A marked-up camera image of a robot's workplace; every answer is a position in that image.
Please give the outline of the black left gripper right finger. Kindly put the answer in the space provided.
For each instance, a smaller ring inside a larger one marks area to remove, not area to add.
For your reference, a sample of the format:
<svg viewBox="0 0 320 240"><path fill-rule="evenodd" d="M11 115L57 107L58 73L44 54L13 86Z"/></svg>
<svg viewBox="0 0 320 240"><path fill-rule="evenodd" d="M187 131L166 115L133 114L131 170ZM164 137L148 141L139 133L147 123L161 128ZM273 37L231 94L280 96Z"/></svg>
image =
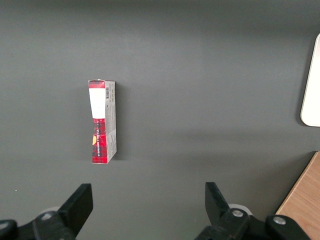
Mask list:
<svg viewBox="0 0 320 240"><path fill-rule="evenodd" d="M245 210L230 207L215 182L205 183L205 210L210 225L197 240L309 240L310 237L292 218L269 215L265 221Z"/></svg>

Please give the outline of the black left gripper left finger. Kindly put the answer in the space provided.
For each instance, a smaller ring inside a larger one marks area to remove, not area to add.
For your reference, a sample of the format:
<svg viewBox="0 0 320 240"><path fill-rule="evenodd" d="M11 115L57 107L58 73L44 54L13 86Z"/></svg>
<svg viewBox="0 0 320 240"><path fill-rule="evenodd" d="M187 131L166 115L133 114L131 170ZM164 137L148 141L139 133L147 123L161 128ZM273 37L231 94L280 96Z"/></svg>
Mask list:
<svg viewBox="0 0 320 240"><path fill-rule="evenodd" d="M0 221L2 240L75 240L93 210L92 185L81 184L58 210L47 210L18 226L13 219Z"/></svg>

